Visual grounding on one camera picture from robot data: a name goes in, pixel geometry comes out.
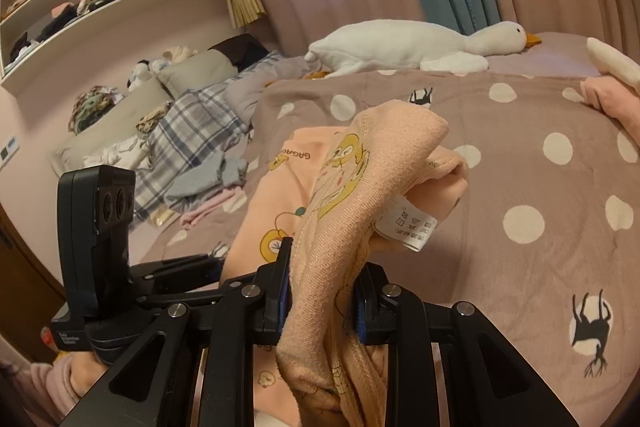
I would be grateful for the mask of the peach cartoon print shirt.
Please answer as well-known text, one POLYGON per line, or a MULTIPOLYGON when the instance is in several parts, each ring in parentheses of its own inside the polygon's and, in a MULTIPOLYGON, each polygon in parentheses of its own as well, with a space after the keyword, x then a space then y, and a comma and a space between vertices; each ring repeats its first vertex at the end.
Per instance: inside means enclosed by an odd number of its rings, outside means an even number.
POLYGON ((373 251, 420 251, 468 188, 447 131, 393 100, 346 127, 295 130, 268 156, 222 269, 254 272, 293 241, 292 307, 277 346, 256 353, 256 410, 289 426, 383 424, 386 352, 359 342, 352 286, 373 251))

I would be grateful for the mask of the pink cloth beside blanket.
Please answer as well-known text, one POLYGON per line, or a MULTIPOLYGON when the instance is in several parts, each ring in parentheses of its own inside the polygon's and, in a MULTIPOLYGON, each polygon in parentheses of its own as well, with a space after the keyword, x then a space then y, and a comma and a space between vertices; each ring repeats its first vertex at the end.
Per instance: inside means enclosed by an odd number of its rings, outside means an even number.
POLYGON ((232 186, 225 188, 224 191, 216 194, 215 196, 197 205, 194 209, 183 213, 180 217, 180 225, 183 230, 189 231, 198 222, 202 221, 206 216, 210 215, 216 208, 220 207, 234 196, 242 193, 242 188, 239 186, 232 186))

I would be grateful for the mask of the light blue grey garment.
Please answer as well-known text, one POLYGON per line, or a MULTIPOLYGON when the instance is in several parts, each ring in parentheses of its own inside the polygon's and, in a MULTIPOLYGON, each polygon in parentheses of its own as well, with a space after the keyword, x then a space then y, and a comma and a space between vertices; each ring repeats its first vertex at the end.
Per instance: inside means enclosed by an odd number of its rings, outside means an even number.
POLYGON ((180 213, 194 210, 227 188, 242 186, 247 166, 244 158, 229 158, 214 150, 201 165, 177 176, 164 195, 164 203, 180 213))

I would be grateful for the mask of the plaid grey blanket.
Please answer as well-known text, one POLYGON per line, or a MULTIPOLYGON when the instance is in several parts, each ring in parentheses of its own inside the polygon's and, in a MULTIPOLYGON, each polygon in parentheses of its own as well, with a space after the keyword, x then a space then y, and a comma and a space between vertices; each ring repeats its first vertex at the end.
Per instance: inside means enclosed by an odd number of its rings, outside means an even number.
POLYGON ((140 170, 134 190, 134 224, 148 220, 164 202, 177 176, 194 168, 215 150, 229 150, 247 132, 234 113, 226 91, 240 80, 233 76, 203 89, 190 89, 149 136, 152 168, 140 170))

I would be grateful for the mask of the mauve polka dot blanket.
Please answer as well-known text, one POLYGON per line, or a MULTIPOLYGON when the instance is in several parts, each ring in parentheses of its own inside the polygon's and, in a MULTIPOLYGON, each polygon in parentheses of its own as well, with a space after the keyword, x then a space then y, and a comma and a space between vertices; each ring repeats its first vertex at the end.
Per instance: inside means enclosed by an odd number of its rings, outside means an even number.
POLYGON ((268 156, 293 131, 346 127, 393 100, 447 121, 442 146, 464 159, 468 188, 420 251, 367 261, 424 300, 471 301, 578 424, 614 424, 639 370, 639 153, 576 79, 360 72, 273 83, 252 118, 242 193, 189 231, 169 225, 148 258, 227 258, 268 156))

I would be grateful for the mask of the grey pillow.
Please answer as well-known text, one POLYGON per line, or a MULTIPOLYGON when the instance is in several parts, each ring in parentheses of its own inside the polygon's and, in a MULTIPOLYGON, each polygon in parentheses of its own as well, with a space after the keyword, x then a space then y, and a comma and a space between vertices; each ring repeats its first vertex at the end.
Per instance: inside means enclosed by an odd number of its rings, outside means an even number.
POLYGON ((124 141, 135 135, 139 120, 172 98, 156 79, 130 92, 105 116, 78 135, 73 135, 55 150, 49 160, 58 178, 66 171, 84 167, 86 156, 101 153, 105 147, 124 141))

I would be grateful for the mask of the white goose plush toy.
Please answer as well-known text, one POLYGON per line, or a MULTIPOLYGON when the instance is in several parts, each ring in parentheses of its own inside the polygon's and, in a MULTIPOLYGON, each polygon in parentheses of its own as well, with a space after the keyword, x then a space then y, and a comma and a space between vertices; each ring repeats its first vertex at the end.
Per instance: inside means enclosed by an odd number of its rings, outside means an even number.
POLYGON ((311 43, 305 61, 321 64, 331 77, 405 69, 465 75, 485 72, 491 56, 519 54, 539 43, 541 38, 508 20, 468 36, 417 20, 366 20, 311 43))

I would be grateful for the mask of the folded pink garment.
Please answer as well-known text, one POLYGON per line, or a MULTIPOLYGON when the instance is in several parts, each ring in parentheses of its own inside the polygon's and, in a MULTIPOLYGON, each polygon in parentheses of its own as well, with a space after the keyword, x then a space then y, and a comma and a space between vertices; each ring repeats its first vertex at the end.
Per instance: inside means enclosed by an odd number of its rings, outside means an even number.
POLYGON ((588 77, 580 82, 585 103, 616 119, 639 144, 640 101, 636 91, 612 76, 588 77))

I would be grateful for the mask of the folded white garment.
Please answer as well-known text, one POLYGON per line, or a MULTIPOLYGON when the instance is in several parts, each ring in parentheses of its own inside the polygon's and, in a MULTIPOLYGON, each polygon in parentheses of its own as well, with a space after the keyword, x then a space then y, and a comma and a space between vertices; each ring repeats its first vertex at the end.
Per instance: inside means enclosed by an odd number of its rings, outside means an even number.
POLYGON ((640 94, 640 65, 620 50, 593 37, 586 41, 591 63, 602 75, 610 75, 640 94))

